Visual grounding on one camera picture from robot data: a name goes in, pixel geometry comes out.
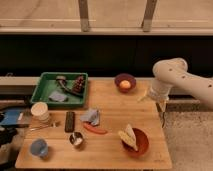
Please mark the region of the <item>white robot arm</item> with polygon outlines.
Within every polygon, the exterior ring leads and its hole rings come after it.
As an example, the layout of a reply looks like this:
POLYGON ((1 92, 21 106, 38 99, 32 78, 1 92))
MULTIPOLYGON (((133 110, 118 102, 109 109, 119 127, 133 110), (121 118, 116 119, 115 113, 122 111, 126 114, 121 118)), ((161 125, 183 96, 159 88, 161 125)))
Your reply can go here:
POLYGON ((178 87, 213 109, 213 79, 187 72, 188 64, 183 58, 160 60, 153 66, 154 79, 140 100, 165 103, 173 87, 178 87))

